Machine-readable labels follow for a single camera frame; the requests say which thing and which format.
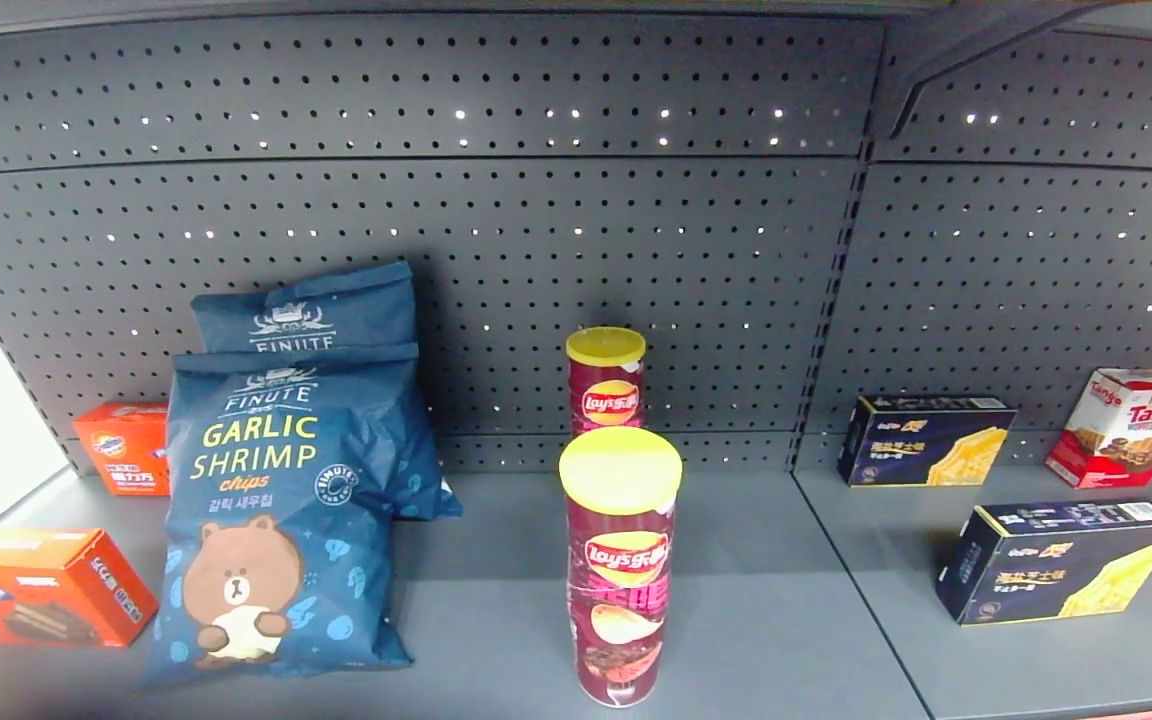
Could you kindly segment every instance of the navy blue wafer box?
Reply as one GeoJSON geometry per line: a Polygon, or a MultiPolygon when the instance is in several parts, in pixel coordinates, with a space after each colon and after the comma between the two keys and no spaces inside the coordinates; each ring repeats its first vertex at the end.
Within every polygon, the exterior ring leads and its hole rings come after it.
{"type": "Polygon", "coordinates": [[[1152,502],[975,507],[935,593],[961,626],[1126,611],[1152,573],[1152,502]]]}
{"type": "Polygon", "coordinates": [[[859,396],[838,472],[851,486],[978,486],[1015,418],[992,396],[859,396]]]}

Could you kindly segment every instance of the brown bear illustration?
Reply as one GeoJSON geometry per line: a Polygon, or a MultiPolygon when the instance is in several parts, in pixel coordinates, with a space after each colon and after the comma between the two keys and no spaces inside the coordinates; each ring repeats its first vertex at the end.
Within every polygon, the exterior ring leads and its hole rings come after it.
{"type": "Polygon", "coordinates": [[[291,630],[283,609],[301,590],[301,553],[270,515],[245,525],[202,525],[198,556],[184,571],[184,609],[198,621],[202,669],[270,662],[291,630]]]}

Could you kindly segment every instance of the red chip can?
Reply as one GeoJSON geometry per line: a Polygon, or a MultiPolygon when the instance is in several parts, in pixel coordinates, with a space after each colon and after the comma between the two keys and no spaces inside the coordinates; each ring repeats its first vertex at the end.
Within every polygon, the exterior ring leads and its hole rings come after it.
{"type": "Polygon", "coordinates": [[[643,427],[643,356],[649,342],[627,328],[585,328],[567,339],[573,437],[643,427]]]}
{"type": "Polygon", "coordinates": [[[628,707],[660,669],[682,458],[649,430],[596,429],[567,445],[558,473],[576,676],[594,702],[628,707]]]}

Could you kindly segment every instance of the orange box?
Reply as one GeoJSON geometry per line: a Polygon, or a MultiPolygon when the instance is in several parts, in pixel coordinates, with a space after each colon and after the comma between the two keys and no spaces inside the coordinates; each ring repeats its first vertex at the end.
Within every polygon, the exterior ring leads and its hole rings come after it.
{"type": "Polygon", "coordinates": [[[105,530],[0,528],[0,644],[127,647],[157,611],[105,530]]]}
{"type": "Polygon", "coordinates": [[[168,495],[168,404],[106,402],[74,419],[113,495],[168,495]]]}

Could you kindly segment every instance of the tango wafer box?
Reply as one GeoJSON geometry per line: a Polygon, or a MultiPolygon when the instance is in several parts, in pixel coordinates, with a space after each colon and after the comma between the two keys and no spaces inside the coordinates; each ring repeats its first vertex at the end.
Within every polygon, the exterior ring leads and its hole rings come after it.
{"type": "Polygon", "coordinates": [[[106,402],[74,419],[74,432],[112,495],[169,494],[166,402],[106,402]]]}
{"type": "Polygon", "coordinates": [[[127,647],[156,612],[105,530],[0,528],[0,644],[127,647]]]}
{"type": "Polygon", "coordinates": [[[838,472],[851,486],[978,486],[1015,416],[992,396],[861,396],[838,472]]]}
{"type": "Polygon", "coordinates": [[[1096,370],[1047,467],[1076,488],[1146,486],[1152,479],[1152,370],[1096,370]]]}
{"type": "Polygon", "coordinates": [[[1126,611],[1152,573],[1152,502],[977,506],[935,593],[961,626],[1126,611]]]}

